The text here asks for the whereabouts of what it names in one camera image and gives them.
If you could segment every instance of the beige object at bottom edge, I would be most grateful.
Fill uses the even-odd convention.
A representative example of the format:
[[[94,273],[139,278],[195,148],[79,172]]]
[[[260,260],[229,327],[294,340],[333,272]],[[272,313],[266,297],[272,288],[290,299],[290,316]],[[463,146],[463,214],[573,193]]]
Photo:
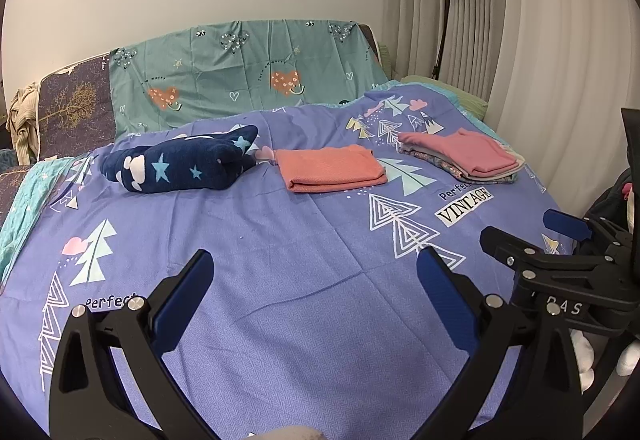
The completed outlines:
[[[245,440],[326,440],[317,429],[302,425],[291,425],[282,429],[274,429],[261,435],[248,436]]]

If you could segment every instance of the orange towel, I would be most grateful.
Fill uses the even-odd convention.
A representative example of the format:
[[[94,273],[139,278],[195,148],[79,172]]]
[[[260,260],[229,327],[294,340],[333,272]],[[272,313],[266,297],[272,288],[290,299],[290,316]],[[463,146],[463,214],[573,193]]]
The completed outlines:
[[[328,193],[386,183],[385,169],[373,152],[355,144],[279,149],[275,158],[287,189],[295,193]]]

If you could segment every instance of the blue gripper pad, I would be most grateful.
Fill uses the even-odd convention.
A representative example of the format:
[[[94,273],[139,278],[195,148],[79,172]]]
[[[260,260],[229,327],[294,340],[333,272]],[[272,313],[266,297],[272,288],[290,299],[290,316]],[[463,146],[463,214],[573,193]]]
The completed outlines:
[[[213,258],[204,252],[196,258],[156,314],[152,331],[153,349],[158,356],[172,352],[180,342],[193,314],[213,281]]]
[[[418,254],[417,270],[418,280],[454,345],[460,350],[465,350],[470,356],[473,355],[479,343],[476,333],[478,319],[458,291],[453,276],[466,279],[472,286],[471,280],[452,273],[430,246]]]
[[[560,234],[568,236],[572,240],[583,242],[590,240],[593,233],[591,229],[581,218],[576,218],[570,214],[561,213],[555,209],[548,209],[542,216],[542,223],[545,227]]]

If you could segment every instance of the folded clothes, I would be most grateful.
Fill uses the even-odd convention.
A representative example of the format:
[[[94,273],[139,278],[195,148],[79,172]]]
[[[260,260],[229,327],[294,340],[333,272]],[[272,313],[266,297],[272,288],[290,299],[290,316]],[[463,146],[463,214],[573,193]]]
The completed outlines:
[[[370,149],[352,144],[322,149],[279,149],[276,162],[289,191],[328,193],[386,183]]]
[[[156,146],[136,146],[108,154],[100,172],[138,193],[182,189],[226,189],[255,165],[244,152],[258,135],[245,126],[229,133],[180,136]]]
[[[415,156],[416,158],[419,158],[420,160],[426,160],[427,162],[433,164],[436,167],[439,167],[440,169],[442,169],[443,171],[446,171],[447,173],[449,173],[451,176],[453,176],[454,178],[467,183],[467,184],[513,184],[516,179],[518,178],[518,174],[517,173],[512,173],[508,176],[503,176],[501,178],[497,178],[497,179],[481,179],[481,180],[477,180],[477,179],[472,179],[469,178],[468,176],[465,175],[465,173],[463,171],[461,171],[459,168],[455,167],[453,164],[450,164],[449,162],[446,162],[446,160],[443,160],[437,156],[433,156],[433,155],[429,155],[426,153],[422,153],[420,151],[414,151],[414,150],[407,150],[407,149],[400,149],[401,152],[406,153],[408,155],[411,156]]]
[[[400,133],[398,140],[404,144],[421,146],[428,150],[428,154],[436,152],[470,177],[494,177],[510,172],[517,166],[516,159],[497,140],[477,131],[460,128],[448,136]]]
[[[458,164],[453,162],[452,159],[450,159],[450,158],[438,153],[437,151],[434,151],[432,149],[428,149],[426,147],[415,146],[414,144],[401,144],[400,151],[402,151],[402,152],[415,151],[415,152],[419,152],[421,155],[431,156],[433,158],[441,160],[442,162],[447,163],[450,166],[454,167],[455,169],[460,171],[460,173],[463,176],[465,176],[467,179],[469,179],[469,180],[476,180],[478,182],[487,182],[487,181],[499,180],[501,178],[505,178],[505,177],[508,177],[510,175],[513,175],[514,173],[517,173],[518,171],[520,171],[520,169],[522,169],[524,167],[524,165],[525,165],[525,160],[524,160],[524,157],[522,155],[519,155],[518,153],[516,153],[509,146],[504,146],[503,144],[500,144],[500,146],[505,150],[505,152],[507,152],[511,156],[513,156],[514,160],[516,161],[516,165],[513,168],[511,168],[511,169],[509,169],[509,170],[507,170],[505,172],[497,173],[497,174],[492,175],[492,176],[470,175],[469,173],[467,173],[464,170],[464,168],[460,167]]]

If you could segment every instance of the blue star print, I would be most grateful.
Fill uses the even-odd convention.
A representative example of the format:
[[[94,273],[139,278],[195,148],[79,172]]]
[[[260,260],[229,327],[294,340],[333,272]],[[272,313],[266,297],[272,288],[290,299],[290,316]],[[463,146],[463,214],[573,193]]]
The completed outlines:
[[[198,168],[196,166],[193,166],[193,169],[189,169],[189,171],[191,171],[191,174],[193,175],[194,178],[197,178],[198,180],[200,180],[200,175],[202,174],[202,171],[198,171]]]
[[[234,146],[242,149],[242,152],[245,152],[246,148],[251,145],[251,143],[248,140],[245,140],[242,135],[238,137],[238,140],[232,140],[231,142],[234,143]]]
[[[158,161],[151,163],[151,165],[156,170],[156,182],[158,182],[160,179],[166,180],[167,182],[169,181],[169,179],[166,177],[166,169],[169,167],[169,163],[163,162],[162,161],[163,157],[164,157],[164,153],[161,153]]]

